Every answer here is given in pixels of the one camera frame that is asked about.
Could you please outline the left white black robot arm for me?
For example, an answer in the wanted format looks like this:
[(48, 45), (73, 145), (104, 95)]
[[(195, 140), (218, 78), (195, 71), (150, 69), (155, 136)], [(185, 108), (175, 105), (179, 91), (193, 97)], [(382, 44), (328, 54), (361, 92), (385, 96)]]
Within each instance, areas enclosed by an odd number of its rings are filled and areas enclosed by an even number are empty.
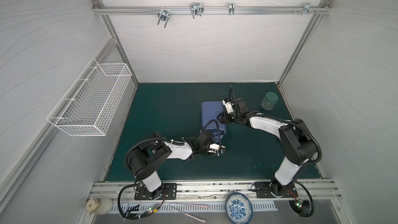
[(164, 188), (157, 169), (168, 159), (190, 160), (196, 155), (208, 157), (224, 153), (222, 138), (226, 127), (212, 119), (206, 123), (198, 135), (182, 140), (163, 137), (159, 133), (145, 138), (132, 146), (124, 156), (124, 166), (152, 195), (158, 195)]

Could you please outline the light blue wrapping paper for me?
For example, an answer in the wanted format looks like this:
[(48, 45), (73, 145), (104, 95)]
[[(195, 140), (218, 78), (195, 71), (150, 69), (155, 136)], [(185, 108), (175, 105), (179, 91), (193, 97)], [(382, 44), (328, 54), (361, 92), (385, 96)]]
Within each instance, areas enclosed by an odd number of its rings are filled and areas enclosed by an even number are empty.
[(217, 117), (224, 112), (223, 104), (221, 101), (206, 101), (201, 103), (201, 119), (202, 127), (205, 127), (211, 120), (216, 120), (220, 130), (220, 136), (218, 135), (217, 125), (211, 122), (205, 129), (210, 130), (214, 135), (216, 142), (219, 138), (223, 138), (227, 132), (226, 124), (222, 124)]

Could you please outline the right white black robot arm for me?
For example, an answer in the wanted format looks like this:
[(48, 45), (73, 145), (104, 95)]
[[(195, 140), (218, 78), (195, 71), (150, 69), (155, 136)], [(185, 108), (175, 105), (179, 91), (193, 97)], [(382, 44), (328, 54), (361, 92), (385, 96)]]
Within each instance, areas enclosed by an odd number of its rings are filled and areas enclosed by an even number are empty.
[(282, 146), (284, 159), (267, 188), (276, 198), (281, 198), (293, 186), (303, 169), (317, 164), (322, 150), (301, 119), (284, 120), (250, 111), (242, 98), (236, 98), (233, 87), (222, 101), (223, 112), (217, 116), (222, 124), (236, 123), (276, 136)]

